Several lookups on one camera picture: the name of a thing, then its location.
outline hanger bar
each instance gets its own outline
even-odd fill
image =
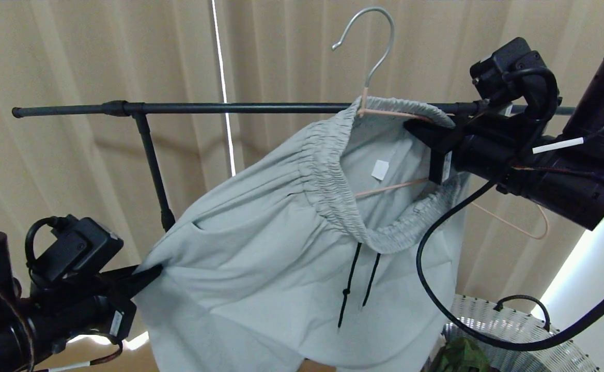
[[[132,116],[134,114],[335,114],[352,103],[131,103],[111,101],[104,104],[79,106],[15,107],[16,118],[25,116],[106,114]],[[431,103],[440,110],[455,115],[475,115],[479,104]],[[514,104],[512,113],[521,113],[525,105]],[[559,107],[555,115],[572,115],[575,107]]]

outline curtain fold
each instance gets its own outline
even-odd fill
[[[16,119],[13,106],[222,100],[210,2],[0,2],[0,230],[28,290],[23,238],[45,216],[89,216],[125,247],[106,269],[141,263],[163,235],[131,118]],[[222,115],[149,115],[176,216],[229,177]],[[43,229],[36,254],[52,242]],[[135,323],[132,336],[144,331]]]
[[[469,67],[523,36],[556,74],[564,104],[575,105],[604,57],[599,2],[217,0],[229,101],[353,101],[386,48],[389,24],[382,14],[364,14],[339,49],[330,47],[354,14],[373,5],[389,10],[396,24],[394,48],[371,81],[375,96],[473,101]],[[320,117],[231,115],[236,163],[257,162]],[[548,133],[565,124],[555,118]],[[474,177],[472,190],[482,183]],[[477,202],[522,228],[543,230],[528,200],[491,191]],[[550,219],[552,233],[535,241],[470,208],[458,292],[493,301],[518,293],[540,297],[583,231],[555,214]]]

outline green cloth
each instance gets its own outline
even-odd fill
[[[490,363],[475,341],[461,337],[440,349],[430,372],[490,372]]]

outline white cable tie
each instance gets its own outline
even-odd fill
[[[566,141],[556,142],[554,144],[538,146],[538,147],[531,149],[531,151],[533,153],[541,153],[541,152],[545,152],[545,151],[558,150],[560,148],[566,148],[566,147],[570,147],[570,146],[577,146],[577,145],[581,145],[583,143],[584,143],[584,137],[578,137],[578,138],[573,138],[573,139],[567,139]]]
[[[91,361],[87,360],[86,362],[79,362],[79,363],[75,363],[75,364],[68,364],[68,365],[63,366],[63,367],[50,368],[50,369],[47,369],[47,371],[48,372],[61,372],[61,370],[75,369],[75,368],[81,368],[81,367],[88,367],[89,365],[91,365]]]

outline metal hanger hook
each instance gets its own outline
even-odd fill
[[[387,55],[389,55],[389,52],[391,52],[391,48],[394,46],[394,19],[392,19],[391,14],[389,14],[389,12],[387,12],[386,9],[382,7],[368,7],[361,9],[357,14],[354,15],[354,17],[352,17],[347,26],[345,26],[345,31],[344,34],[341,36],[341,39],[336,44],[332,45],[332,51],[336,50],[337,47],[341,47],[345,40],[345,35],[347,35],[347,32],[350,31],[350,27],[352,27],[352,24],[356,21],[356,19],[361,17],[362,14],[367,12],[381,12],[382,14],[384,14],[384,16],[387,18],[387,21],[389,21],[390,32],[389,44],[386,46],[386,50],[384,51],[382,58],[380,58],[378,63],[376,63],[375,66],[370,69],[370,73],[368,73],[368,75],[366,76],[366,82],[364,83],[365,88],[368,88],[368,86],[370,85],[370,78],[373,77],[373,73],[375,73],[375,70],[377,70],[378,67],[382,64]]]

